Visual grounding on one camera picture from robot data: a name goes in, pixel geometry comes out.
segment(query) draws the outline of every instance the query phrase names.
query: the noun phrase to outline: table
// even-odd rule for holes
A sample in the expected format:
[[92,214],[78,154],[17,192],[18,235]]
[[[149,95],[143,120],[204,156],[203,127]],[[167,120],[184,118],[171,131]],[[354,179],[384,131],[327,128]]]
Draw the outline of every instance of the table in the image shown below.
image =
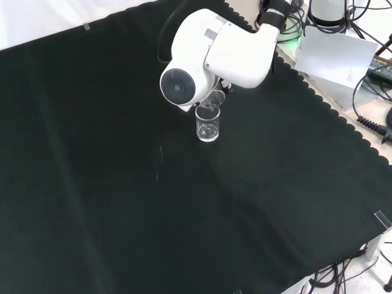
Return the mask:
[[[281,293],[383,231],[390,166],[281,59],[197,140],[157,82],[175,6],[1,52],[3,292]],[[250,30],[193,1],[163,49],[204,7]]]

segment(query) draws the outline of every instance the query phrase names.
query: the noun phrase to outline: white robotic arm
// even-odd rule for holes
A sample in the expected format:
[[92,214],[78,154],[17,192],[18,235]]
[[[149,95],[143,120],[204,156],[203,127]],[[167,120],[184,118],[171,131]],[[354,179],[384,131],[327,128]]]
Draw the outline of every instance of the white robotic arm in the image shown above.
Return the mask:
[[[267,12],[285,20],[274,9]],[[173,59],[160,78],[163,95],[188,111],[208,96],[217,77],[244,88],[257,87],[270,70],[279,33],[277,27],[262,23],[252,34],[208,9],[194,12],[174,38]]]

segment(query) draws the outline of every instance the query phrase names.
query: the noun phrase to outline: water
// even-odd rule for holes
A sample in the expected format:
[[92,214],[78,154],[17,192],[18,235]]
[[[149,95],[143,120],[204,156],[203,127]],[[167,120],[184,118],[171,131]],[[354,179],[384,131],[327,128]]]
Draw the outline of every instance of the water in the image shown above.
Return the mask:
[[212,142],[219,136],[219,131],[213,124],[201,124],[197,130],[197,136],[203,142]]

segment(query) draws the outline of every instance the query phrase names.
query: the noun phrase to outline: white wall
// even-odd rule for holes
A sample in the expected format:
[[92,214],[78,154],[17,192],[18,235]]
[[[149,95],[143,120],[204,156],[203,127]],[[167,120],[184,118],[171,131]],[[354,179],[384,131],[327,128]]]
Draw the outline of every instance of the white wall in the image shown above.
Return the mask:
[[155,0],[0,0],[0,50]]

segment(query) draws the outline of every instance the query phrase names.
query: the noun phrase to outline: small glass cup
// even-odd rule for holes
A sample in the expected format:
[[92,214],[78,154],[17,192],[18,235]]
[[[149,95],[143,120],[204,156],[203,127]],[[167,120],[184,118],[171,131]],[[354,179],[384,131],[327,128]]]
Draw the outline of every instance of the small glass cup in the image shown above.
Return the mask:
[[205,100],[200,102],[200,105],[205,108],[210,108],[212,106],[220,106],[224,101],[225,93],[215,89]]
[[196,107],[196,132],[201,141],[212,142],[218,138],[220,115],[221,110],[218,106]]

